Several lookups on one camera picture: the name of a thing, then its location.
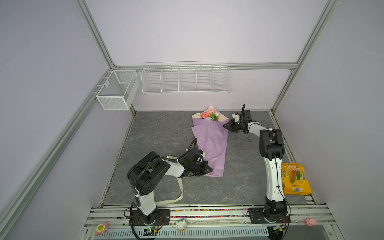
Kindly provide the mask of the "pink purple wrapping paper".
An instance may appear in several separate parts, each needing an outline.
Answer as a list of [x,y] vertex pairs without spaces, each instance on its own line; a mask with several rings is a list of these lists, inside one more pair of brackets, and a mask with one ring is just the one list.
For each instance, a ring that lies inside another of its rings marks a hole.
[[[213,106],[202,113],[216,110]],[[198,140],[198,147],[206,153],[204,160],[213,171],[207,174],[207,177],[222,178],[224,176],[227,143],[229,131],[223,127],[229,122],[229,119],[220,113],[218,122],[213,122],[211,116],[205,119],[193,119],[192,132]]]

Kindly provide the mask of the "cream fake rose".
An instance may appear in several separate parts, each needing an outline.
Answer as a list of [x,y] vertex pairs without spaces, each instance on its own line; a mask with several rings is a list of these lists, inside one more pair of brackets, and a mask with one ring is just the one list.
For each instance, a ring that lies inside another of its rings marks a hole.
[[202,119],[202,114],[201,113],[196,113],[192,116],[193,119]]

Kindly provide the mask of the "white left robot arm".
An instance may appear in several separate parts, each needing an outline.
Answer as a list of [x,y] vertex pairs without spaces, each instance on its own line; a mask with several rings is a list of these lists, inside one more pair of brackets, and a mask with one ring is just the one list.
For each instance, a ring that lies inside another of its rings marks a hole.
[[161,157],[156,152],[148,153],[127,173],[136,198],[132,213],[133,225],[152,225],[157,217],[166,217],[166,212],[158,210],[154,190],[165,176],[171,176],[180,182],[185,177],[200,177],[213,169],[204,160],[203,151],[192,149],[180,157]]

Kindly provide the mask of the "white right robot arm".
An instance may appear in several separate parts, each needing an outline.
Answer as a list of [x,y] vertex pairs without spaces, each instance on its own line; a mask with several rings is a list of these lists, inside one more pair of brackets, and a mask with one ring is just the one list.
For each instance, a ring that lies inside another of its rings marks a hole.
[[230,120],[223,127],[230,132],[251,133],[259,137],[259,151],[264,159],[267,173],[267,192],[261,220],[267,223],[291,222],[290,205],[283,193],[282,158],[285,154],[282,131],[268,128],[259,122],[241,122]]

